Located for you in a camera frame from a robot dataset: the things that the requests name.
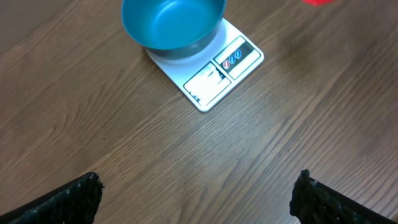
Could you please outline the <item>red measuring scoop blue handle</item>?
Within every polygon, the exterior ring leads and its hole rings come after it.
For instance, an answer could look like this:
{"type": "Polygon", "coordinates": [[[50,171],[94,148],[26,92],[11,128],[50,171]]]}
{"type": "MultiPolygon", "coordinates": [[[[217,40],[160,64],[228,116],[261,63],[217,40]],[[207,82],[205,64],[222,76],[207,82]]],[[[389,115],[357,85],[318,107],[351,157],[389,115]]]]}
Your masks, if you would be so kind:
{"type": "Polygon", "coordinates": [[[302,0],[302,1],[307,3],[307,4],[310,4],[310,5],[318,7],[318,6],[321,6],[321,5],[324,5],[324,4],[328,4],[328,3],[334,2],[336,0],[302,0]]]}

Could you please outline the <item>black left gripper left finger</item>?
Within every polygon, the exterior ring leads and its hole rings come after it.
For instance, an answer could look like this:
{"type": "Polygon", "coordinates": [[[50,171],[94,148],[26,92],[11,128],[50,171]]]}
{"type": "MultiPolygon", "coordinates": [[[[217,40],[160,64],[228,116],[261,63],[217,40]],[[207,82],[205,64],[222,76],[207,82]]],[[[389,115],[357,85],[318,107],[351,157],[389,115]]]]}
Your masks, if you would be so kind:
{"type": "Polygon", "coordinates": [[[1,215],[5,224],[92,224],[104,185],[96,172],[87,172],[61,187],[1,215]]]}

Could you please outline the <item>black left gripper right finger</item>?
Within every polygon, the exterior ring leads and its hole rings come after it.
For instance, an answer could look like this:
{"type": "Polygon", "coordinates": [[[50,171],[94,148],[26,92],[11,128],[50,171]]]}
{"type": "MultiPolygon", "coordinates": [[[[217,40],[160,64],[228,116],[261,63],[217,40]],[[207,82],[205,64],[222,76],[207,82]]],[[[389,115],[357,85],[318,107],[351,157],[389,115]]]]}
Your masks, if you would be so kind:
{"type": "Polygon", "coordinates": [[[307,169],[294,183],[289,208],[302,224],[397,224],[311,178],[307,169]]]}

